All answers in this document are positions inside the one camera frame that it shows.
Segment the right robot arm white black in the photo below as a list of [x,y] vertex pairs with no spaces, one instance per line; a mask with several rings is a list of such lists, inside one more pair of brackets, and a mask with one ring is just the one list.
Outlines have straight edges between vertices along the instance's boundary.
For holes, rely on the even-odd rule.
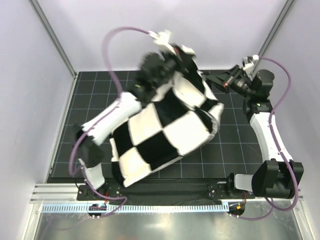
[[254,174],[232,173],[225,192],[237,198],[245,192],[255,197],[293,199],[298,197],[298,185],[304,173],[302,163],[293,160],[276,126],[274,108],[269,100],[275,75],[259,70],[249,76],[239,65],[229,70],[215,71],[204,76],[207,83],[224,93],[234,91],[243,96],[242,111],[259,144],[263,163]]

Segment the black white checkered pillowcase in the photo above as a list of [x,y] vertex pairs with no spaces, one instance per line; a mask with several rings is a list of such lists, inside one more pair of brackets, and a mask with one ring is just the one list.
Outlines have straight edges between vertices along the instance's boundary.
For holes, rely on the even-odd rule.
[[174,49],[186,73],[176,72],[147,106],[109,136],[111,172],[123,187],[189,155],[220,129],[224,105],[203,80],[195,52],[184,45]]

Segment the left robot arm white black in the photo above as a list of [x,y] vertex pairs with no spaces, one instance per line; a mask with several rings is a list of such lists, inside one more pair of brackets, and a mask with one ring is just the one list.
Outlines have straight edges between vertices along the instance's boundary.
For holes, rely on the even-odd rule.
[[150,52],[144,57],[133,83],[126,90],[120,90],[112,104],[88,122],[73,125],[75,136],[70,160],[79,160],[89,186],[88,194],[94,200],[101,200],[106,194],[101,144],[118,125],[146,107],[156,96],[157,90],[182,69],[181,54],[177,48],[172,53]]

